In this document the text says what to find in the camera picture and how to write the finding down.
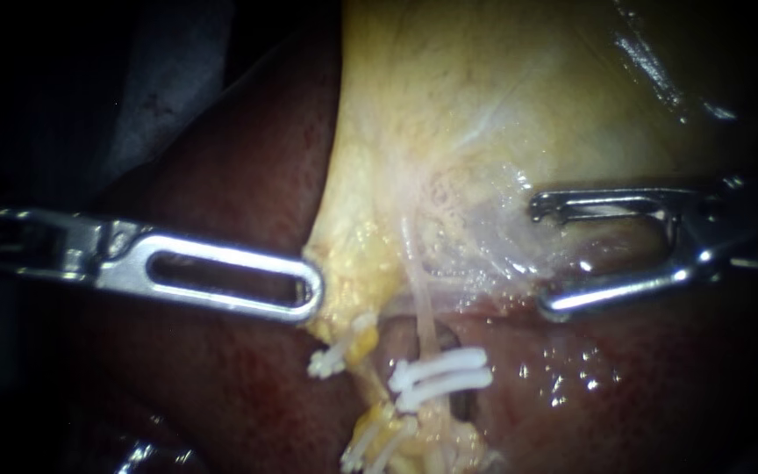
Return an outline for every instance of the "organ surface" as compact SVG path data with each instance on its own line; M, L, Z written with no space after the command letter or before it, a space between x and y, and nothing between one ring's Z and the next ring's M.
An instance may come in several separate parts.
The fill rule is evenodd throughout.
M738 120L726 83L743 78L697 41L697 20L680 20L691 36L670 32L673 13L619 0L344 2L336 135L304 248L327 297L307 329L346 344L369 406L391 398L367 357L383 343L380 321L416 315L428 358L440 352L436 319L510 318L593 248L659 248L636 226L533 226L536 190L708 176L744 149L744 127L721 135ZM714 69L687 67L706 54ZM369 327L354 331L359 318ZM447 407L418 414L420 434L394 469L473 469L498 456ZM452 454L429 461L440 449Z

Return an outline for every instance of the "dark background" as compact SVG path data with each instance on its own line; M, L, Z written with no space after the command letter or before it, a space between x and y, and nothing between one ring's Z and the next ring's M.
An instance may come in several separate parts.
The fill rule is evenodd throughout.
M82 210L330 2L0 4L0 193ZM0 278L0 468L60 470L55 301Z

